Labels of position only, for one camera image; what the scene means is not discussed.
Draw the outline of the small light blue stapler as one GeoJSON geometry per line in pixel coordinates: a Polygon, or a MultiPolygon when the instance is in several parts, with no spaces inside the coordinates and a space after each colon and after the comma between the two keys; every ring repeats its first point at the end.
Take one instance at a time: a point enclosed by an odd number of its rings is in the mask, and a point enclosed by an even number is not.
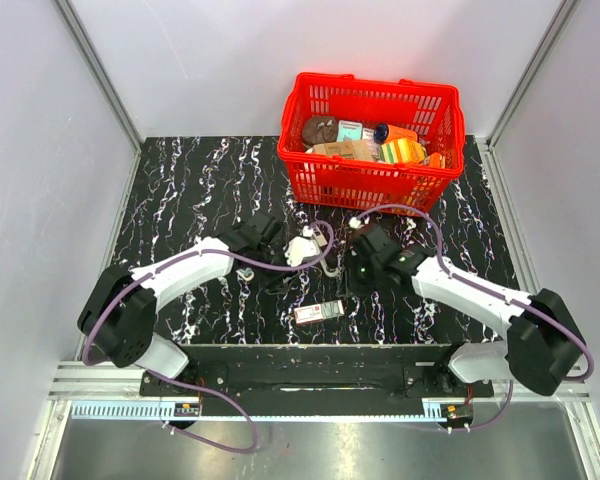
{"type": "Polygon", "coordinates": [[[251,268],[240,268],[236,271],[236,275],[245,282],[250,282],[255,273],[251,268]]]}

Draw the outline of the staples box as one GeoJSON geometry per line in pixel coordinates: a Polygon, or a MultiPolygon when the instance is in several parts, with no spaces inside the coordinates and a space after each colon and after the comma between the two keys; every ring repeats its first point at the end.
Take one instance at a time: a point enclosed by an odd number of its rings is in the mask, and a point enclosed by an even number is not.
{"type": "Polygon", "coordinates": [[[343,314],[344,306],[341,300],[302,306],[294,309],[294,318],[297,325],[322,322],[324,320],[337,318],[343,314]]]}

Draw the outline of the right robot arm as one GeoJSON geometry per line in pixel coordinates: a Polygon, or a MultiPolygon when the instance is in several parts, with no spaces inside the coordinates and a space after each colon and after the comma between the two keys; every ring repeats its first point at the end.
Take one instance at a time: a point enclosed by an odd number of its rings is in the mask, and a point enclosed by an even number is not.
{"type": "Polygon", "coordinates": [[[476,277],[446,257],[420,246],[403,247],[374,223],[352,219],[346,256],[350,291],[389,288],[446,305],[498,335],[488,343],[464,343],[445,352],[434,380],[456,396],[480,381],[516,381],[551,396],[583,354],[584,338],[556,292],[513,290],[476,277]]]}

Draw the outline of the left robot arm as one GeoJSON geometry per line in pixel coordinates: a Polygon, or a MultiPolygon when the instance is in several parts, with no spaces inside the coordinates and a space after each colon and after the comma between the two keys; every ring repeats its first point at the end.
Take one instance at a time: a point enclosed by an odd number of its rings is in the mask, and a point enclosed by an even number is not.
{"type": "Polygon", "coordinates": [[[99,364],[92,353],[98,349],[118,368],[138,366],[159,374],[175,395],[191,392],[197,373],[183,349],[155,331],[158,313],[178,297],[232,272],[245,279],[254,271],[281,277],[321,261],[324,244],[313,228],[279,242],[281,230],[280,221],[258,212],[157,263],[107,267],[77,321],[86,337],[83,363],[99,364]]]}

